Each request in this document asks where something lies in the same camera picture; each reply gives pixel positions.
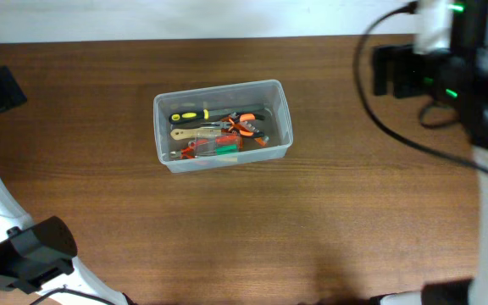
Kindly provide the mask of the long-nose pliers orange-black handles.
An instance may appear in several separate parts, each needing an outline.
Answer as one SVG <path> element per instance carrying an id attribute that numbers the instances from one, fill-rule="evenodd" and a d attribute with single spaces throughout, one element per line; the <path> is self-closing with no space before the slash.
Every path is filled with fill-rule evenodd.
<path id="1" fill-rule="evenodd" d="M 228 133 L 236 133 L 241 137 L 246 138 L 262 138 L 265 136 L 264 132 L 252 125 L 252 121 L 263 121 L 265 117 L 261 114 L 237 114 L 233 113 L 229 116 L 214 122 L 202 123 L 203 126 L 225 130 Z"/>

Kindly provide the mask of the clear case of mini screwdrivers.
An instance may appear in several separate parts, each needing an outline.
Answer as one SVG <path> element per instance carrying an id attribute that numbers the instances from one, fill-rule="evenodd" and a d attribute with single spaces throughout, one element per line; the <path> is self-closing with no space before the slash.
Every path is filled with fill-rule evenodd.
<path id="1" fill-rule="evenodd" d="M 193 158 L 218 157 L 238 153 L 242 148 L 242 138 L 235 133 L 196 133 L 194 139 L 188 141 Z"/>

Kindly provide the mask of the file with yellow-black handle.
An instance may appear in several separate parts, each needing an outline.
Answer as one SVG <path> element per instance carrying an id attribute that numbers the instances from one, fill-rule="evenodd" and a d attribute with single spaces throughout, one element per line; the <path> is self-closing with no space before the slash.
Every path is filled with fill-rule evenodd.
<path id="1" fill-rule="evenodd" d="M 220 109 L 206 109 L 202 108 L 198 111 L 187 111 L 181 113 L 173 113 L 169 116 L 169 122 L 172 125 L 183 125 L 199 120 L 210 120 L 212 117 L 219 117 L 233 113 L 249 113 L 253 111 L 260 111 L 264 109 L 262 104 L 253 104 L 237 108 L 220 108 Z"/>

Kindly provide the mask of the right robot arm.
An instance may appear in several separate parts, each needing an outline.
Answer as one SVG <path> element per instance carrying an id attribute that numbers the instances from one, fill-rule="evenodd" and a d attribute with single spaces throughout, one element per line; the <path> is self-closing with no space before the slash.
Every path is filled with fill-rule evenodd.
<path id="1" fill-rule="evenodd" d="M 373 91 L 398 98 L 426 95 L 432 106 L 455 112 L 473 156 L 443 158 L 478 174 L 479 262 L 473 278 L 377 296 L 372 303 L 488 304 L 488 1 L 411 1 L 398 13 L 418 15 L 419 26 L 412 44 L 373 51 Z"/>

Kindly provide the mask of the orange perforated bit holder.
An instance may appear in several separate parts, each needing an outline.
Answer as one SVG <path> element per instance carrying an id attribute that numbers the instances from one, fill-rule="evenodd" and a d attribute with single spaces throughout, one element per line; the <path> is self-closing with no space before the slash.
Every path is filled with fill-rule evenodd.
<path id="1" fill-rule="evenodd" d="M 252 125 L 254 120 L 264 120 L 264 117 L 260 114 L 240 114 L 236 118 L 235 127 L 242 137 L 253 139 L 261 147 L 266 147 L 269 138 L 263 131 Z"/>

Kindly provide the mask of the clear plastic storage box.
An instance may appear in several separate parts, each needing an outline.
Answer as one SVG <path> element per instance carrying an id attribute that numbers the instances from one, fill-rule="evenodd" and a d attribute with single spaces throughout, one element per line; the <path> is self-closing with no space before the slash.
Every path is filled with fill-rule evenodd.
<path id="1" fill-rule="evenodd" d="M 160 94 L 153 128 L 158 159 L 173 173 L 282 158 L 293 143 L 277 80 Z"/>

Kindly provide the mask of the small red-handled cutter pliers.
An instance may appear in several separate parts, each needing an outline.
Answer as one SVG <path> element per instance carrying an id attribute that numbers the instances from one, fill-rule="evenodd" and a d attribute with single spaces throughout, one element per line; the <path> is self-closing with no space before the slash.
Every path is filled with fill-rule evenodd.
<path id="1" fill-rule="evenodd" d="M 169 157 L 173 160 L 206 157 L 205 148 L 211 143 L 208 139 L 192 140 L 188 142 L 187 147 L 170 152 Z"/>

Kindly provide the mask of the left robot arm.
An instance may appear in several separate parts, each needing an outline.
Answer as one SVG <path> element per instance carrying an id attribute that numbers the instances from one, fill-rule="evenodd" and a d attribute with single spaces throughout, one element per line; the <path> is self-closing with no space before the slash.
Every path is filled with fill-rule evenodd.
<path id="1" fill-rule="evenodd" d="M 0 114 L 27 98 L 9 68 L 0 66 Z M 79 259 L 61 218 L 36 222 L 0 178 L 0 291 L 36 294 L 37 303 L 129 305 L 131 299 L 97 278 Z"/>

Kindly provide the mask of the orange scraper with wooden handle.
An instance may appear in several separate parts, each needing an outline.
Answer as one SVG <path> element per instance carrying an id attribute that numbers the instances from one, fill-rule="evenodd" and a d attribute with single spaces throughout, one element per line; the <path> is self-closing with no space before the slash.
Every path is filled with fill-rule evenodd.
<path id="1" fill-rule="evenodd" d="M 217 146 L 236 145 L 238 149 L 243 146 L 241 137 L 236 133 L 228 133 L 225 130 L 206 127 L 202 124 L 197 128 L 173 129 L 170 136 L 176 141 L 208 139 Z"/>

